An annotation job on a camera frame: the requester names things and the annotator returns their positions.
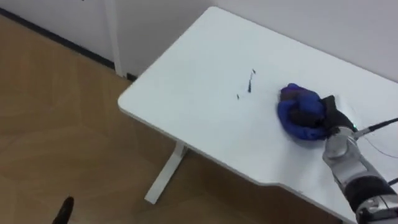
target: desk top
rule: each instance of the desk top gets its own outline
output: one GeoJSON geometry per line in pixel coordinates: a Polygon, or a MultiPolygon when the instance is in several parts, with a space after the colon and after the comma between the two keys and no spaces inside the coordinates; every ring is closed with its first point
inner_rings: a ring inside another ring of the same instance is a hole
{"type": "MultiPolygon", "coordinates": [[[[278,92],[290,82],[344,98],[359,128],[398,114],[391,103],[398,84],[216,7],[121,95],[119,107],[256,184],[280,185],[354,221],[322,160],[324,142],[298,141],[279,124],[278,92]]],[[[398,156],[397,133],[391,125],[368,140],[398,156]]],[[[359,140],[361,152],[395,178],[397,159],[368,140],[359,140]]]]}

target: blue cloth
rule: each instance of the blue cloth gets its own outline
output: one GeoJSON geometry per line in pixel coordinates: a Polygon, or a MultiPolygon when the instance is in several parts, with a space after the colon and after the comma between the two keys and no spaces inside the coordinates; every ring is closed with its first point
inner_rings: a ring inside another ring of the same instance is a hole
{"type": "Polygon", "coordinates": [[[294,124],[290,120],[290,110],[292,108],[298,108],[300,111],[320,117],[324,116],[325,109],[317,93],[290,83],[280,91],[277,113],[280,123],[290,135],[309,141],[326,138],[326,131],[323,127],[309,128],[294,124]]]}

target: floor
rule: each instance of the floor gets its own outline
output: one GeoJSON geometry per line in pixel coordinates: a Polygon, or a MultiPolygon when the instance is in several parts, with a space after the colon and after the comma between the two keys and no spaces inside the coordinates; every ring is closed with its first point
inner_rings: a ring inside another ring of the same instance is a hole
{"type": "Polygon", "coordinates": [[[131,82],[0,17],[0,223],[337,223],[277,187],[189,153],[157,205],[144,201],[174,142],[119,112],[131,82]]]}

